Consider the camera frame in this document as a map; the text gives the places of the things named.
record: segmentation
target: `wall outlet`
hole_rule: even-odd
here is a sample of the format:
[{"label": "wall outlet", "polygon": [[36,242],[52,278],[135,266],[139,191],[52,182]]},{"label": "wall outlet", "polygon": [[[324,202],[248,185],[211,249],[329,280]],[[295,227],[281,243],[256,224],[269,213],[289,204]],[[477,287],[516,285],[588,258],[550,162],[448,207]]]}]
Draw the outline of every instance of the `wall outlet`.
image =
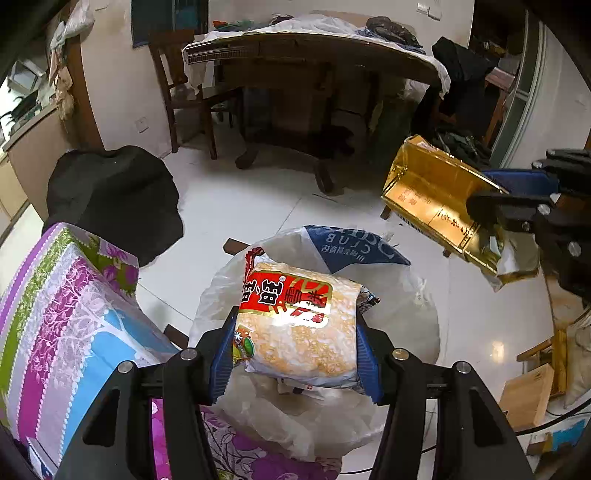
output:
[{"label": "wall outlet", "polygon": [[135,127],[138,130],[138,133],[140,134],[141,132],[146,131],[149,127],[148,127],[148,119],[146,117],[142,117],[142,118],[138,118],[135,121]]},{"label": "wall outlet", "polygon": [[421,14],[428,15],[429,14],[429,6],[426,4],[417,4],[417,12]]}]

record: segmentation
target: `snack bag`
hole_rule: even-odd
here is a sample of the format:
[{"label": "snack bag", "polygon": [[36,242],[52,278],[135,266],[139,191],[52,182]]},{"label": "snack bag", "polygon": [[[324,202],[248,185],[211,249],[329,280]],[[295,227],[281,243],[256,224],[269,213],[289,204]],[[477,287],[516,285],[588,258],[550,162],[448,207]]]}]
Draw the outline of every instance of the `snack bag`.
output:
[{"label": "snack bag", "polygon": [[276,263],[261,247],[251,250],[235,363],[246,363],[247,372],[317,387],[356,386],[358,300],[363,309],[377,302],[354,281]]}]

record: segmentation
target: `black bag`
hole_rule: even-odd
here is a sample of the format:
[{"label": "black bag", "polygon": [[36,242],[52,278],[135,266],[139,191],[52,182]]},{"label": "black bag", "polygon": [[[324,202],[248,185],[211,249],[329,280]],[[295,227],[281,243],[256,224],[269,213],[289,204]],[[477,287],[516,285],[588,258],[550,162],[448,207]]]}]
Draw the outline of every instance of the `black bag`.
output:
[{"label": "black bag", "polygon": [[150,263],[183,236],[178,190],[164,162],[143,148],[63,154],[47,188],[49,218],[77,225]]}]

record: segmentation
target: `light switch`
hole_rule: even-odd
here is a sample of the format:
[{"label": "light switch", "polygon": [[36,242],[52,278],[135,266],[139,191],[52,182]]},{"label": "light switch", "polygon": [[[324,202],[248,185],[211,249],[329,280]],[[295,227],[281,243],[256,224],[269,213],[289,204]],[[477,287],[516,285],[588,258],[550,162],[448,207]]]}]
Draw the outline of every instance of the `light switch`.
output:
[{"label": "light switch", "polygon": [[429,7],[429,17],[433,20],[441,20],[441,7],[439,5],[435,5],[434,7]]}]

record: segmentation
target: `wooden table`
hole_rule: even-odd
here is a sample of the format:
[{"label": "wooden table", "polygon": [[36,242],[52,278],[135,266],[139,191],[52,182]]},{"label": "wooden table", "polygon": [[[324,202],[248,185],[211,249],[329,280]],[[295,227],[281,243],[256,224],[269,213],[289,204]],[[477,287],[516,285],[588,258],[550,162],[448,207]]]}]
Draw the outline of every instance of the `wooden table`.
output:
[{"label": "wooden table", "polygon": [[[357,38],[305,33],[245,34],[188,46],[186,53],[189,64],[217,60],[226,70],[238,68],[241,73],[239,85],[230,82],[232,86],[306,90],[311,95],[324,98],[324,108],[316,112],[319,131],[307,135],[268,131],[254,138],[245,138],[248,146],[246,152],[236,159],[236,166],[248,168],[254,162],[257,150],[252,142],[303,151],[316,158],[314,175],[318,187],[325,193],[333,189],[333,183],[326,164],[326,149],[320,141],[322,132],[330,127],[335,109],[337,92],[333,74],[337,66],[357,67],[368,75],[370,93],[363,115],[366,125],[378,101],[380,74],[394,74],[441,87],[439,74],[432,64],[408,52]],[[275,65],[277,70],[291,69],[291,73],[279,73],[272,78],[257,74],[260,62],[265,62],[267,67]],[[298,70],[307,70],[312,74],[298,75]]]}]

